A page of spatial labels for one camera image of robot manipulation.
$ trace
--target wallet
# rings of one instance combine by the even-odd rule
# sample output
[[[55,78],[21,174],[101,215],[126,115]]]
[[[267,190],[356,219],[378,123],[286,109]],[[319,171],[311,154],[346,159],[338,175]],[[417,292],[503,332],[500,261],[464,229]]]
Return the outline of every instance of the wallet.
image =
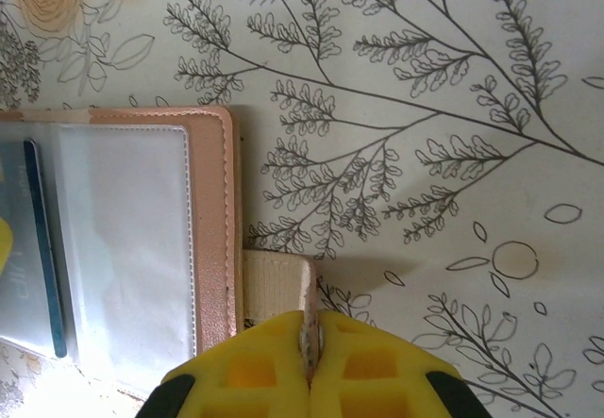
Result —
[[[20,155],[33,145],[44,190],[45,220],[12,225],[38,228],[21,241],[36,258],[46,236],[54,273],[44,282],[27,264],[38,306],[25,316],[13,250],[0,338],[145,398],[167,371],[246,326],[311,309],[306,259],[243,251],[239,140],[236,119],[217,107],[0,112],[0,146]]]

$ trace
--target card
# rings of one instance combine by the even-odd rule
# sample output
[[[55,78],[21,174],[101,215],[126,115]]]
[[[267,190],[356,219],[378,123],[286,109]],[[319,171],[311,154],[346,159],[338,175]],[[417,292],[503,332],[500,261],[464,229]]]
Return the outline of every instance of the card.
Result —
[[[14,245],[0,276],[0,337],[65,357],[59,287],[50,247],[36,144],[0,142],[0,216]]]

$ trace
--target floral wallpaper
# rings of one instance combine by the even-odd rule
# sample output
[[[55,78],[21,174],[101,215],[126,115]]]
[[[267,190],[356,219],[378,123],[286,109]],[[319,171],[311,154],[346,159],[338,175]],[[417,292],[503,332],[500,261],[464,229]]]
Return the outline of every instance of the floral wallpaper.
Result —
[[[602,5],[2,0],[0,107],[230,106],[248,247],[494,417],[598,416]]]

